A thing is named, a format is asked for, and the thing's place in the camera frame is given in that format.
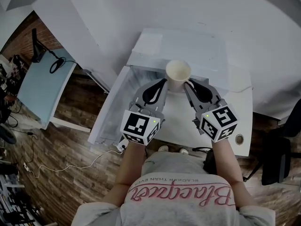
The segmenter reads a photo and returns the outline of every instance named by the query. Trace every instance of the white shoe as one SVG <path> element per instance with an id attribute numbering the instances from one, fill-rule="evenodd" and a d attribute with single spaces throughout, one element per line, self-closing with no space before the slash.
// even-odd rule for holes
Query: white shoe
<path id="1" fill-rule="evenodd" d="M 179 151 L 179 153 L 181 154 L 187 154 L 188 155 L 188 151 L 184 148 L 181 148 L 181 150 Z"/>
<path id="2" fill-rule="evenodd" d="M 168 146 L 166 145 L 160 146 L 158 152 L 168 152 Z"/>

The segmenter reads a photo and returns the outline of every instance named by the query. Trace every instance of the office chair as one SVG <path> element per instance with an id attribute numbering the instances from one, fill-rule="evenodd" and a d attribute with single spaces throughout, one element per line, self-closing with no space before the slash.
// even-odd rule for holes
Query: office chair
<path id="1" fill-rule="evenodd" d="M 262 140 L 262 155 L 258 164 L 244 182 L 262 168 L 262 185 L 281 183 L 289 174 L 291 157 L 301 158 L 301 153 L 291 152 L 291 143 L 287 137 L 295 137 L 301 130 L 301 99 L 297 102 L 284 126 L 268 132 Z"/>

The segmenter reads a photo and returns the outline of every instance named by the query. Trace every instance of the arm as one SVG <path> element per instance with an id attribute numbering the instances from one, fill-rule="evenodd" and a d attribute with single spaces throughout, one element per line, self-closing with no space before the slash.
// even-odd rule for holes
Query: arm
<path id="1" fill-rule="evenodd" d="M 15 101 L 17 97 L 8 95 L 2 88 L 0 88 L 0 98 L 5 99 L 7 101 Z"/>
<path id="2" fill-rule="evenodd" d="M 144 163 L 143 145 L 129 142 L 119 172 L 115 179 L 115 184 L 102 202 L 107 202 L 120 207 L 130 186 L 141 176 L 141 169 Z"/>
<path id="3" fill-rule="evenodd" d="M 213 143 L 212 148 L 217 175 L 227 180 L 232 187 L 236 207 L 257 205 L 245 187 L 240 166 L 228 139 Z"/>

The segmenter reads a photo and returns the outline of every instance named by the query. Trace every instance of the hand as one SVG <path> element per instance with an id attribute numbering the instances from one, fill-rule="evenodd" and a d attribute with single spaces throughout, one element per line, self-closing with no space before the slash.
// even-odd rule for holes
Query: hand
<path id="1" fill-rule="evenodd" d="M 4 97 L 4 99 L 7 101 L 15 101 L 15 100 L 17 100 L 17 97 L 7 95 Z"/>

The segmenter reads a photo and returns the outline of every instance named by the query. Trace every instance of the brick wall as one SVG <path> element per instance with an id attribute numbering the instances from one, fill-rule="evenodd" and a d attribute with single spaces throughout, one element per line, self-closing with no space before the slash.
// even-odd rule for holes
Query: brick wall
<path id="1" fill-rule="evenodd" d="M 0 53 L 8 60 L 12 58 L 14 54 L 19 54 L 21 58 L 30 64 L 30 60 L 33 56 L 33 28 L 37 29 L 38 40 L 48 49 L 63 48 L 38 15 L 32 12 L 10 36 Z"/>

